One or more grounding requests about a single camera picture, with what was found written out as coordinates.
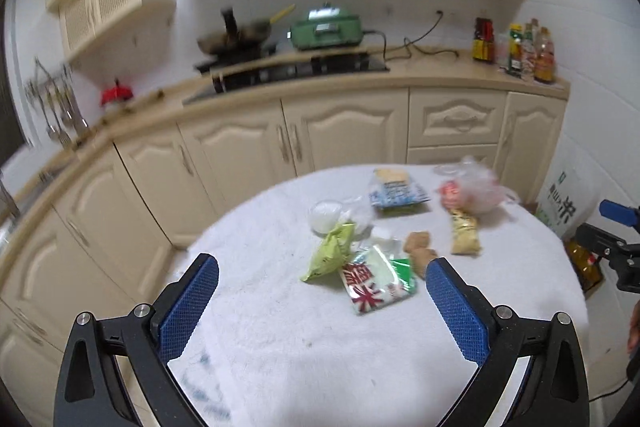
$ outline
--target silver screw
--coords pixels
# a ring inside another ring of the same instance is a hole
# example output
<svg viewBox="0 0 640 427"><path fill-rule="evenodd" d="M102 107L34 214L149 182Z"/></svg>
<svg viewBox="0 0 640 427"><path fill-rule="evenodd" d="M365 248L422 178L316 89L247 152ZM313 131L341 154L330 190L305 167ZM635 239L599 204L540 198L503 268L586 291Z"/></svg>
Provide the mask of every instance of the silver screw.
<svg viewBox="0 0 640 427"><path fill-rule="evenodd" d="M148 304L138 304L135 308L133 308L133 314L136 317L146 317L151 311L151 306Z"/></svg>
<svg viewBox="0 0 640 427"><path fill-rule="evenodd" d="M513 311L508 306L498 306L495 309L495 314L498 315L501 319L510 319L513 317Z"/></svg>
<svg viewBox="0 0 640 427"><path fill-rule="evenodd" d="M558 314L558 322L564 325L571 324L571 317L564 312L560 312Z"/></svg>
<svg viewBox="0 0 640 427"><path fill-rule="evenodd" d="M81 314L78 315L78 318L76 318L76 322L81 326L84 326L90 320L91 320L91 314L87 312L82 312Z"/></svg>

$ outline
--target drawer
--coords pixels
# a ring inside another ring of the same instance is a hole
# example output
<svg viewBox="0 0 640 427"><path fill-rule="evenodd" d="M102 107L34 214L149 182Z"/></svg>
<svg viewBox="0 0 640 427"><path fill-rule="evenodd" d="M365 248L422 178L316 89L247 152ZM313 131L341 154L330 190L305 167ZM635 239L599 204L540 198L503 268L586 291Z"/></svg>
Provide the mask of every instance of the drawer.
<svg viewBox="0 0 640 427"><path fill-rule="evenodd" d="M440 147L415 147L409 149L406 162L410 165L438 165L457 163L464 156L473 156L476 161L494 168L497 145L441 145Z"/></svg>
<svg viewBox="0 0 640 427"><path fill-rule="evenodd" d="M412 89L409 147L498 143L507 93Z"/></svg>

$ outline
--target white tablecloth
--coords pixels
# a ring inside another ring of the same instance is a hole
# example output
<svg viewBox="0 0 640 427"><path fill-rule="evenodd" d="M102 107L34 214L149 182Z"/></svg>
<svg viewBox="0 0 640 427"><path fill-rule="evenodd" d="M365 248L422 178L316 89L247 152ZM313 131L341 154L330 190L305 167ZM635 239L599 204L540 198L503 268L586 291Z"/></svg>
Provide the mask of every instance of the white tablecloth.
<svg viewBox="0 0 640 427"><path fill-rule="evenodd" d="M433 248L493 305L534 319L569 313L586 358L586 306L559 239L505 204L481 219L480 256L450 255L450 216L436 194L446 178L404 167L430 194L430 211L376 223L402 240L428 230ZM358 316L337 274L299 280L321 241L309 208L366 194L373 168L329 169L273 187L189 249L175 276L207 252L220 264L220 283L170 368L210 426L437 425L473 375L475 363L462 357L423 283L415 296ZM501 425L526 363L518 362L488 425Z"/></svg>

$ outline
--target window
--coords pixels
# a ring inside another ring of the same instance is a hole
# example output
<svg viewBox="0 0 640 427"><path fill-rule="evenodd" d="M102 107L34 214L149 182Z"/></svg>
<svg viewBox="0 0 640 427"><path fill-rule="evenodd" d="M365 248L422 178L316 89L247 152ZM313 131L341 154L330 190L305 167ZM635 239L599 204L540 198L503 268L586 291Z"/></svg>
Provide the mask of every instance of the window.
<svg viewBox="0 0 640 427"><path fill-rule="evenodd" d="M4 2L0 4L0 166L24 144L24 136L15 114L9 79L4 63Z"/></svg>

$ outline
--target wooden countertop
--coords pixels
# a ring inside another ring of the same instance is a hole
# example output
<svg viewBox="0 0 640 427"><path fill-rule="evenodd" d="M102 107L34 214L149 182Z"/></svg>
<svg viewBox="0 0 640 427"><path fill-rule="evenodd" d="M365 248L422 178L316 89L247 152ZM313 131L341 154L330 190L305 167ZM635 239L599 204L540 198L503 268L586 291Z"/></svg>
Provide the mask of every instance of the wooden countertop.
<svg viewBox="0 0 640 427"><path fill-rule="evenodd" d="M378 48L356 48L355 51L369 51L382 59ZM76 150L60 152L52 158L43 171L56 166L69 166L43 192L38 201L22 217L19 226L11 236L10 243L0 252L0 285L8 273L24 242L43 217L52 209L54 202L64 194L67 187L114 141L159 130L176 122L203 118L208 114L223 114L238 107L257 105L280 98L300 98L317 96L336 91L383 89L389 87L445 87L466 89L496 89L549 96L567 100L570 84L563 80L551 86L536 82L524 82L498 71L494 65L481 64L470 58L468 52L460 52L460 58L453 54L416 55L408 60L395 60L404 53L390 52L387 58L389 71L367 73L334 74L302 80L288 80L277 84L251 87L184 106L182 101L211 86L212 76L229 75L242 70L287 62L295 62L318 55L341 54L344 49L325 52L303 52L256 60L247 64L231 66L212 71L208 75L185 80L175 86L158 89L146 96L127 103L123 108L109 113L98 124L77 140ZM39 182L39 175L33 177L17 195L20 201ZM6 216L0 216L0 222Z"/></svg>

